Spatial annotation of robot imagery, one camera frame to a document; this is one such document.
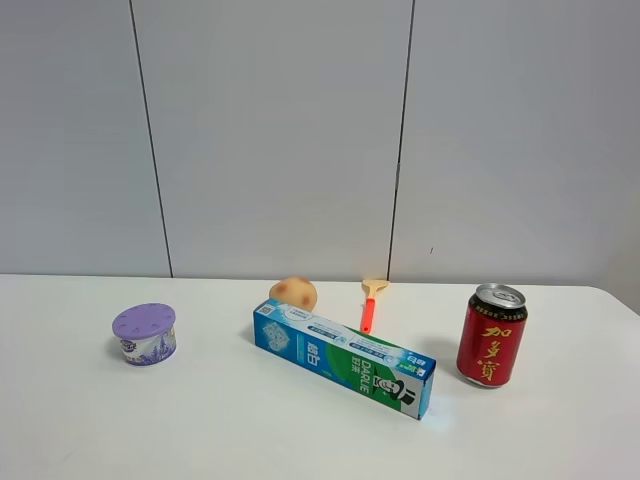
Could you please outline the red herbal tea can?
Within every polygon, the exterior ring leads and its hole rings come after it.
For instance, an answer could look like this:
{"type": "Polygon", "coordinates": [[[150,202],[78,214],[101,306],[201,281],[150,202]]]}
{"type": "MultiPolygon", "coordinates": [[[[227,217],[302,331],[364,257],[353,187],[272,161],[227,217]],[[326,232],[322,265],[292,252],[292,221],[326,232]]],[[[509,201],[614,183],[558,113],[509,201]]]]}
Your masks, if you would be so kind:
{"type": "Polygon", "coordinates": [[[459,372],[487,388],[506,385],[527,318],[521,292],[498,283],[479,285],[467,304],[456,359],[459,372]]]}

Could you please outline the brown spotted potato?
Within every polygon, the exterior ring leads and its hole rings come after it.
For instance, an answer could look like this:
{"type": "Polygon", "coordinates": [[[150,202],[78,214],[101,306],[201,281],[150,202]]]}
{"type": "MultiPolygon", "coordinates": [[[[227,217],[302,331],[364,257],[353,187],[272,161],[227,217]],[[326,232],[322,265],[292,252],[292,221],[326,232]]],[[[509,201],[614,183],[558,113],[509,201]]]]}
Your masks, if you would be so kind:
{"type": "Polygon", "coordinates": [[[270,289],[269,297],[281,303],[312,312],[317,304],[318,294],[315,286],[310,281],[294,276],[276,283],[270,289]]]}

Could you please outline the blue green toothpaste box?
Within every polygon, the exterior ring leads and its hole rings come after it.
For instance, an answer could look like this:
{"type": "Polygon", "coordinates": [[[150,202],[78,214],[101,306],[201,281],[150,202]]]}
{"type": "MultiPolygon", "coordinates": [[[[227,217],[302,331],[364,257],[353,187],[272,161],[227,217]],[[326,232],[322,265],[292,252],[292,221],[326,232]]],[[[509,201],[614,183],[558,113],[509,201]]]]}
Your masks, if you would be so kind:
{"type": "Polygon", "coordinates": [[[427,412],[434,359],[275,299],[253,319],[258,347],[416,420],[427,412]]]}

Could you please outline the purple lidded air freshener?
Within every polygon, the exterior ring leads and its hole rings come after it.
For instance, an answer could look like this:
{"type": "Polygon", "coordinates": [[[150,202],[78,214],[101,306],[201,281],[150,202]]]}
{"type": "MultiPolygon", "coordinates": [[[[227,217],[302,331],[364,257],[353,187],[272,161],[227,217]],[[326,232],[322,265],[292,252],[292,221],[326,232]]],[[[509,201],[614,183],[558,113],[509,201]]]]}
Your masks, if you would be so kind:
{"type": "Polygon", "coordinates": [[[124,310],[112,322],[125,361],[150,366],[171,357],[177,348],[176,313],[162,303],[145,303],[124,310]]]}

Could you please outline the orange handled small spatula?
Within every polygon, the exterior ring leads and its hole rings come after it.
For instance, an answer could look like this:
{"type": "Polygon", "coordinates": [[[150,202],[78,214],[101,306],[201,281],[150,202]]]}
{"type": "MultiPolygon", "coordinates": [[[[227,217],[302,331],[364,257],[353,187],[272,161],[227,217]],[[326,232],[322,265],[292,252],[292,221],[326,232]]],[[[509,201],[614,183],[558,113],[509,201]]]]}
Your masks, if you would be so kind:
{"type": "Polygon", "coordinates": [[[360,331],[364,334],[371,334],[373,330],[373,320],[376,307],[376,295],[379,291],[387,288],[390,282],[380,279],[366,279],[362,281],[362,288],[366,294],[362,318],[360,322],[360,331]]]}

